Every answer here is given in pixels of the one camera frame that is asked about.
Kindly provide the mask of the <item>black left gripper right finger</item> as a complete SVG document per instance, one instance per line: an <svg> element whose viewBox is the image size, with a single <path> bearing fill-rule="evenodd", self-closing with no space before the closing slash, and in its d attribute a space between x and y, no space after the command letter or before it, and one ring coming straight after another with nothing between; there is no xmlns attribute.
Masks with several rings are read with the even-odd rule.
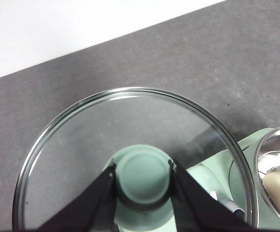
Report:
<svg viewBox="0 0 280 232"><path fill-rule="evenodd" d="M178 232L255 232L213 199L177 162L170 166L170 197Z"/></svg>

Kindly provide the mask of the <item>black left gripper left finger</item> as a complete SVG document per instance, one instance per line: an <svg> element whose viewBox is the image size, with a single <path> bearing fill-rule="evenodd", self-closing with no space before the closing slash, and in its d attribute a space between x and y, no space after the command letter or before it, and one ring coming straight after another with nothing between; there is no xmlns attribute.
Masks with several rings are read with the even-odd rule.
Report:
<svg viewBox="0 0 280 232"><path fill-rule="evenodd" d="M110 164L76 199L38 232L112 232L116 210L115 168Z"/></svg>

